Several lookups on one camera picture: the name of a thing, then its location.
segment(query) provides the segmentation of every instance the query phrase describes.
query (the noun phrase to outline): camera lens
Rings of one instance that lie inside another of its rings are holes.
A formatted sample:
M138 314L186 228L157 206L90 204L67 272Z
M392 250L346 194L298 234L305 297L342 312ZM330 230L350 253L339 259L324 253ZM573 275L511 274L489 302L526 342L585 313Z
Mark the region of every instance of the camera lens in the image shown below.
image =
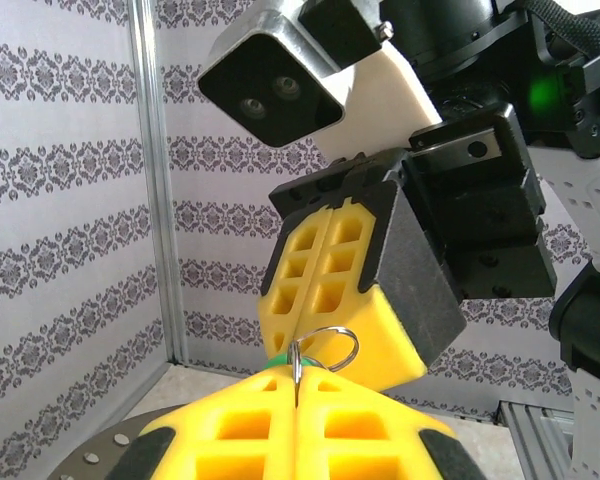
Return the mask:
M264 105L255 98L245 98L240 102L240 109L247 117L253 118L254 120L260 120L267 114Z
M300 84L290 77L278 77L273 89L283 100L295 100L300 96Z

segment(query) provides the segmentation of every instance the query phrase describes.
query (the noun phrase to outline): green led light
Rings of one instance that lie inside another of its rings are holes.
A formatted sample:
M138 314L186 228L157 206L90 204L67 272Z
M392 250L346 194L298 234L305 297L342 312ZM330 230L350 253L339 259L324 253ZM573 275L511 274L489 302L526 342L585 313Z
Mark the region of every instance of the green led light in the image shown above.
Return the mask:
M529 105L533 113L548 113L559 104L560 86L555 76L540 78L531 84Z

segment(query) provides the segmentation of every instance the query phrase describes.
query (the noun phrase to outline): patterned wallpaper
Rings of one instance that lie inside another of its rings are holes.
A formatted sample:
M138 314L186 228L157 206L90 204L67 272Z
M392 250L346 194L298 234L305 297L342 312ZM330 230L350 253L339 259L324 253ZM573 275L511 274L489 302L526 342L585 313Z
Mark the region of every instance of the patterned wallpaper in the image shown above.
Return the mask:
M0 479L166 361L124 0L0 0Z
M202 98L195 81L217 35L248 5L157 0L163 100L190 363L238 375L265 356L256 295L280 221L267 195L324 166L310 140L272 150ZM559 290L589 253L543 182L546 243ZM551 299L469 301L466 331L427 377L388 392L423 409L492 419L501 399L570 409L570 384L548 332Z

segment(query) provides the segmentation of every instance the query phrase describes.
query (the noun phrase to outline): floor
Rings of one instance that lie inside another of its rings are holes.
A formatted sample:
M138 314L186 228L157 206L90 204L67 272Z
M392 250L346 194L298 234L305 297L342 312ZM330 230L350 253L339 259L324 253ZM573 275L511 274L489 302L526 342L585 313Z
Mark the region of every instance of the floor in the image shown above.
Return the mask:
M238 381L234 377L173 366L128 417L190 403ZM524 480L508 429L452 417L439 418L455 430L489 480Z

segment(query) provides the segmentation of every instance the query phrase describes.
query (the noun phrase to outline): green object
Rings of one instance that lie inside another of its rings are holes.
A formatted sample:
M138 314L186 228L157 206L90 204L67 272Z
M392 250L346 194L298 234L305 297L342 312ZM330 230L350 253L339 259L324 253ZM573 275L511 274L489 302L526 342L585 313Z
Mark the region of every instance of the green object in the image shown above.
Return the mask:
M560 85L555 75L536 79L529 91L531 111L543 115L560 104Z
M301 363L302 363L303 367L319 366L317 363L315 363L313 360L308 359L307 357L302 357ZM281 353L280 355L276 355L275 357L270 359L267 362L267 364L264 366L264 369L267 370L268 368L277 367L279 365L288 365L288 364L289 364L289 362L287 361L287 354Z

